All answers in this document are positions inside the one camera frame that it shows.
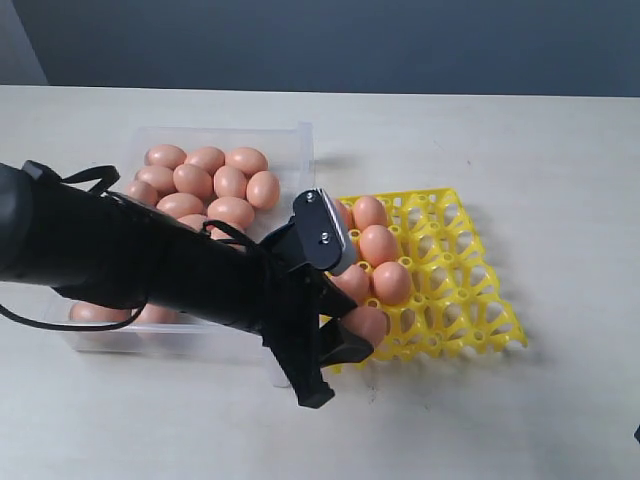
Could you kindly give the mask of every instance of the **plastic egg tray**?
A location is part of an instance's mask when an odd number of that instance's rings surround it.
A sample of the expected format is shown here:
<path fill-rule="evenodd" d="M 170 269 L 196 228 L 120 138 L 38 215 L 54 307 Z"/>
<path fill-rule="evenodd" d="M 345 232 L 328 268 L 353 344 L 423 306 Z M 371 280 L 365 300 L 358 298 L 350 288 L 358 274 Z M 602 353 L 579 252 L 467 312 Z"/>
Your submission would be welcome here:
<path fill-rule="evenodd" d="M 511 341 L 527 346 L 511 305 L 500 298 L 498 277 L 484 261 L 482 242 L 454 190 L 374 196 L 383 203 L 389 230 L 401 248 L 398 262 L 413 281 L 404 304 L 382 305 L 375 297 L 366 300 L 390 319 L 387 336 L 370 358 L 456 356 L 464 347 L 478 353 L 489 348 L 501 351 Z M 348 208 L 357 199 L 340 198 Z M 357 245 L 360 231 L 349 233 Z M 366 262 L 359 264 L 372 271 Z"/>

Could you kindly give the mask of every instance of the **clear plastic container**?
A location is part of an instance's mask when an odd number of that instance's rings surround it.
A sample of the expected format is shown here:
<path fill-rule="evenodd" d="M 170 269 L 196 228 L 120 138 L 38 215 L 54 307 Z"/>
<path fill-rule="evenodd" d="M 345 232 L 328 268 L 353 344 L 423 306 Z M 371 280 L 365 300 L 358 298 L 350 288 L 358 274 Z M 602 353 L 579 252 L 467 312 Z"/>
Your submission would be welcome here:
<path fill-rule="evenodd" d="M 310 124 L 300 123 L 291 130 L 141 128 L 135 133 L 125 160 L 116 165 L 121 180 L 114 189 L 122 190 L 144 165 L 145 152 L 162 143 L 178 145 L 186 151 L 205 145 L 225 151 L 250 146 L 266 154 L 269 169 L 280 179 L 281 197 L 273 210 L 256 215 L 247 231 L 254 240 L 260 240 L 286 223 L 292 214 L 294 198 L 314 186 L 312 129 Z M 53 296 L 47 321 L 66 321 L 73 302 L 56 294 Z M 134 323 L 111 332 L 63 335 L 75 350 L 83 352 L 178 354 L 233 364 L 264 362 L 274 385 L 283 384 L 282 374 L 277 364 L 274 368 L 270 352 L 262 348 L 260 337 L 196 318 L 182 316 L 180 322 L 172 324 Z"/>

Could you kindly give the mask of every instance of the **table surface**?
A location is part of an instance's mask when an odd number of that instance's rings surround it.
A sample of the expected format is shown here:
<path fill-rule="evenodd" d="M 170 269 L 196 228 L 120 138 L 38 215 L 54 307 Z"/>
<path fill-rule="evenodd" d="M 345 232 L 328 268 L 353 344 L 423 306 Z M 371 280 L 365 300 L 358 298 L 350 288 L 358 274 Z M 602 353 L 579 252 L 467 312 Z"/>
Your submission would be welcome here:
<path fill-rule="evenodd" d="M 0 160 L 72 173 L 140 126 L 314 125 L 334 195 L 454 187 L 527 349 L 332 376 L 86 355 L 0 323 L 0 477 L 637 478 L 640 100 L 0 87 Z M 5 284 L 41 315 L 49 293 Z"/>

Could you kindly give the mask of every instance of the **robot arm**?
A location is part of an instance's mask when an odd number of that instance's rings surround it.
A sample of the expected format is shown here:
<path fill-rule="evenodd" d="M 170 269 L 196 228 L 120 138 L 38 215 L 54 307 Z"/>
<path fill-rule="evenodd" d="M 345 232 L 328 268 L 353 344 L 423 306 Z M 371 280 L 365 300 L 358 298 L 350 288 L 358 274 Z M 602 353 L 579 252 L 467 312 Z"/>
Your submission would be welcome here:
<path fill-rule="evenodd" d="M 119 175 L 96 167 L 63 179 L 28 161 L 0 164 L 0 281 L 51 287 L 63 297 L 137 312 L 118 324 L 46 324 L 1 307 L 14 321 L 51 330 L 124 327 L 149 303 L 261 335 L 301 406 L 334 392 L 320 369 L 373 352 L 340 319 L 356 304 L 324 272 L 355 259 L 346 228 L 320 189 L 303 192 L 286 225 L 255 243 L 225 230 L 244 251 L 213 241 L 108 188 Z M 89 191 L 69 183 L 99 180 Z M 319 315 L 332 317 L 320 328 Z"/>

